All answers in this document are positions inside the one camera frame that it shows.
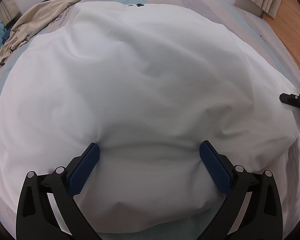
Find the wooden headboard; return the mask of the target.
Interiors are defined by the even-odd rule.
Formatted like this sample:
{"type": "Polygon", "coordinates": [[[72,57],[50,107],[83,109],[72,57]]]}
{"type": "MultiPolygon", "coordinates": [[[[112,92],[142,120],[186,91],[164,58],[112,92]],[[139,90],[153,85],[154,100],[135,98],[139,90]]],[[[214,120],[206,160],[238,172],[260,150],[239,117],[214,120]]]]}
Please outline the wooden headboard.
{"type": "Polygon", "coordinates": [[[285,45],[300,70],[300,4],[297,0],[281,0],[275,18],[266,13],[262,18],[285,45]]]}

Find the beige garment on bed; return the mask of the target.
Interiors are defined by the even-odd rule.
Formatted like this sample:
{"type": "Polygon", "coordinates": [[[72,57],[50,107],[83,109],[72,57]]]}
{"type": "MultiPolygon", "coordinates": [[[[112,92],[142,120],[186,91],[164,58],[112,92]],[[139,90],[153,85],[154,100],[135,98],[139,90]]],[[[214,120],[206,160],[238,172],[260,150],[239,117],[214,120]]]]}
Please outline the beige garment on bed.
{"type": "Polygon", "coordinates": [[[48,0],[32,6],[21,15],[10,31],[10,36],[0,48],[0,68],[10,55],[31,37],[41,31],[64,10],[81,0],[48,0]]]}

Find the left beige curtain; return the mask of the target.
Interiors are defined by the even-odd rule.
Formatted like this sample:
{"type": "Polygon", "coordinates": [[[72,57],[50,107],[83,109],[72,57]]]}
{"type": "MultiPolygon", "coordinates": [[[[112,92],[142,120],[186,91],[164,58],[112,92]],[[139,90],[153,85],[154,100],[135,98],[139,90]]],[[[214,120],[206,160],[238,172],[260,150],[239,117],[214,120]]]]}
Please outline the left beige curtain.
{"type": "Polygon", "coordinates": [[[0,2],[0,20],[6,28],[10,28],[22,16],[15,0],[2,0],[0,2]]]}

